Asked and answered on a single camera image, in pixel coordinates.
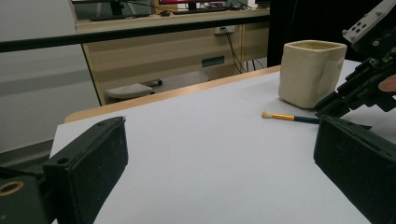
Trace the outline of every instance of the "power outlet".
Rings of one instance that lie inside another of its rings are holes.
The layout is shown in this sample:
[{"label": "power outlet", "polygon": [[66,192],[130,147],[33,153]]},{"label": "power outlet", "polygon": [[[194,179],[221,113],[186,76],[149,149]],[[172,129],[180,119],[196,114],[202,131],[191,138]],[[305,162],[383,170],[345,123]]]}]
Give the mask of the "power outlet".
[{"label": "power outlet", "polygon": [[216,27],[215,28],[215,35],[225,34],[225,31],[222,30],[222,28],[227,29],[228,33],[235,32],[235,26],[234,25],[231,25],[231,26],[220,26],[220,27]]}]

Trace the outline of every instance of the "white table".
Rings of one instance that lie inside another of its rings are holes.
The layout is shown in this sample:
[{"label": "white table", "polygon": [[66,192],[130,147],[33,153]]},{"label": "white table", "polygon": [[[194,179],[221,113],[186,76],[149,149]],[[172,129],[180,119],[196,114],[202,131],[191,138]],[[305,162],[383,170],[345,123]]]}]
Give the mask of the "white table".
[{"label": "white table", "polygon": [[[343,77],[356,65],[346,62]],[[261,118],[314,117],[277,86],[274,73],[66,123],[52,154],[94,123],[126,117],[129,164],[95,223],[369,223],[315,165],[318,125]],[[345,119],[395,143],[395,112],[364,106]]]}]

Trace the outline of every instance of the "square cup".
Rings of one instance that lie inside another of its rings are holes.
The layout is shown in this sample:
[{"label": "square cup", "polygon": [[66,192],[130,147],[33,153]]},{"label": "square cup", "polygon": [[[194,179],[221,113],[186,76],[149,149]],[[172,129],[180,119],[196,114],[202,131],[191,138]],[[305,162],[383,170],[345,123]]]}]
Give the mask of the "square cup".
[{"label": "square cup", "polygon": [[279,97],[310,109],[335,90],[347,45],[303,40],[284,45],[280,66]]}]

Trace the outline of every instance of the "computer monitor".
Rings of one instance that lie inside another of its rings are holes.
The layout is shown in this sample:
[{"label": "computer monitor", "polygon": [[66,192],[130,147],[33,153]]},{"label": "computer monitor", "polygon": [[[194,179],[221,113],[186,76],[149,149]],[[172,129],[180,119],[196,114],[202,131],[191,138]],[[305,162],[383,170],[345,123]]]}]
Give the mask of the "computer monitor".
[{"label": "computer monitor", "polygon": [[189,10],[196,10],[197,3],[208,3],[208,2],[226,2],[227,0],[159,0],[160,5],[166,4],[188,4]]},{"label": "computer monitor", "polygon": [[122,4],[117,0],[71,0],[72,4],[109,3],[113,16],[122,15]]},{"label": "computer monitor", "polygon": [[259,5],[259,7],[270,7],[271,0],[255,0],[255,4]]}]

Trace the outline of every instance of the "white wall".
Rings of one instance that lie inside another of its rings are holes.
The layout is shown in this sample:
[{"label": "white wall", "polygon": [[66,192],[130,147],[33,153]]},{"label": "white wall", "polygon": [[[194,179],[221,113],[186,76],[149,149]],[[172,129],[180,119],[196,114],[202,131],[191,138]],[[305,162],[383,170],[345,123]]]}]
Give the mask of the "white wall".
[{"label": "white wall", "polygon": [[[1,0],[0,41],[73,35],[70,0]],[[0,53],[0,152],[50,140],[76,111],[99,106],[80,45]]]}]

